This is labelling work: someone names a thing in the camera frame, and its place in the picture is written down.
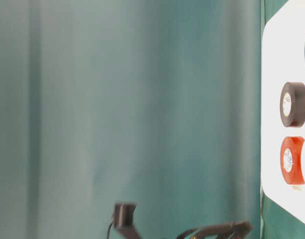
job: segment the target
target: green wall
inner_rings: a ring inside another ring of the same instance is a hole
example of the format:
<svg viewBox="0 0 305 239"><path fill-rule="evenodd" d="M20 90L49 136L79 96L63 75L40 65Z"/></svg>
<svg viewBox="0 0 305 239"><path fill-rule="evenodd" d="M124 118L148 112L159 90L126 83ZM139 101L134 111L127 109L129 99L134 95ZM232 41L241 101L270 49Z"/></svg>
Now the green wall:
<svg viewBox="0 0 305 239"><path fill-rule="evenodd" d="M0 0L0 238L103 238L120 201L144 238L258 238L259 1L21 1Z"/></svg>

